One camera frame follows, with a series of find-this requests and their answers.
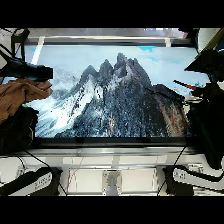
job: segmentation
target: mountain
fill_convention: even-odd
[[[166,137],[185,136],[187,122],[181,96],[152,85],[137,59],[117,55],[97,72],[83,71],[70,91],[58,92],[39,114],[38,137]]]

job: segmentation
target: display screen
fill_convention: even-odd
[[[184,71],[196,55],[183,47],[44,45],[37,64],[54,69],[53,93],[29,103],[39,111],[36,137],[186,137],[180,98],[190,90],[173,80],[209,82]]]

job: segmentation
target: brown fabric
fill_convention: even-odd
[[[48,81],[34,82],[21,78],[0,85],[0,124],[13,116],[21,104],[50,96],[50,87]]]

